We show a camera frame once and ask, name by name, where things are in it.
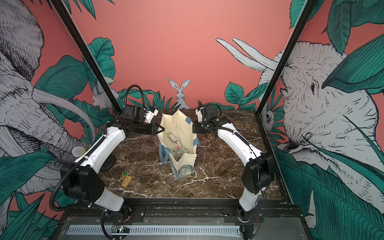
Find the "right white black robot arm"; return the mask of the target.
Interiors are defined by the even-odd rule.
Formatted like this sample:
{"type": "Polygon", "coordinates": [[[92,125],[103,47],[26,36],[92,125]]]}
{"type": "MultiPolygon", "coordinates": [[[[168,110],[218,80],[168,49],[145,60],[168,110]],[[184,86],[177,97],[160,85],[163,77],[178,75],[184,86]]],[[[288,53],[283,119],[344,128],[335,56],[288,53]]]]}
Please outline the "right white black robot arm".
{"type": "Polygon", "coordinates": [[[244,191],[239,199],[244,212],[253,210],[259,198],[274,181],[276,165],[271,153],[263,153],[246,140],[230,120],[224,116],[211,120],[207,125],[194,121],[195,134],[214,132],[237,154],[244,165],[242,181],[244,191]]]}

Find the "cream canvas tote bag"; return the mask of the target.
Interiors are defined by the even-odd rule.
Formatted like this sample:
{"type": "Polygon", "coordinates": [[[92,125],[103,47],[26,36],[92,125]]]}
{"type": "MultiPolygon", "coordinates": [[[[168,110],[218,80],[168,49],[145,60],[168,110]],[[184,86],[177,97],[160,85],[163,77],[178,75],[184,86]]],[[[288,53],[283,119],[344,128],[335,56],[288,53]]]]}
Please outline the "cream canvas tote bag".
{"type": "Polygon", "coordinates": [[[197,134],[193,133],[193,121],[180,110],[173,115],[162,114],[161,126],[165,131],[158,134],[159,157],[162,163],[169,162],[176,180],[195,173],[194,165],[197,158],[197,147],[200,145],[197,134]],[[180,146],[188,149],[179,161],[176,161],[172,149],[177,146],[167,133],[172,132],[179,138],[180,146]]]}

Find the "clear compass case barcode label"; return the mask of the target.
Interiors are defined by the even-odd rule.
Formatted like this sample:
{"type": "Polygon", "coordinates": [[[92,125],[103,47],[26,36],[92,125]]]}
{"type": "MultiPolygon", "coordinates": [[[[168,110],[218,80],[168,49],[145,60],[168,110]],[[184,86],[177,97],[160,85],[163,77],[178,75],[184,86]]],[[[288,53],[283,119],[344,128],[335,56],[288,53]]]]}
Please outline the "clear compass case barcode label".
{"type": "Polygon", "coordinates": [[[174,142],[177,145],[179,144],[180,141],[176,135],[174,135],[172,132],[167,133],[167,135],[172,142],[174,142]]]}

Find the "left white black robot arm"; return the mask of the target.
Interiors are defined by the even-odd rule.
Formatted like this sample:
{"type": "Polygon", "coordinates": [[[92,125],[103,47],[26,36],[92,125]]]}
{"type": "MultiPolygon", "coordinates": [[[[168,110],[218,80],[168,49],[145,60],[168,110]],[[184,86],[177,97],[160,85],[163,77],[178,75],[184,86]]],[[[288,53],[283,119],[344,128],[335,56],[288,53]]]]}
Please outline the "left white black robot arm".
{"type": "Polygon", "coordinates": [[[57,210],[63,211],[86,203],[92,203],[111,212],[121,211],[125,201],[124,198],[108,190],[98,173],[102,170],[105,161],[112,156],[113,150],[128,134],[154,136],[164,131],[165,128],[158,123],[132,122],[119,119],[107,123],[101,138],[88,151],[72,164],[64,164],[61,167],[61,180],[55,191],[63,189],[66,196],[81,202],[57,210]]]}

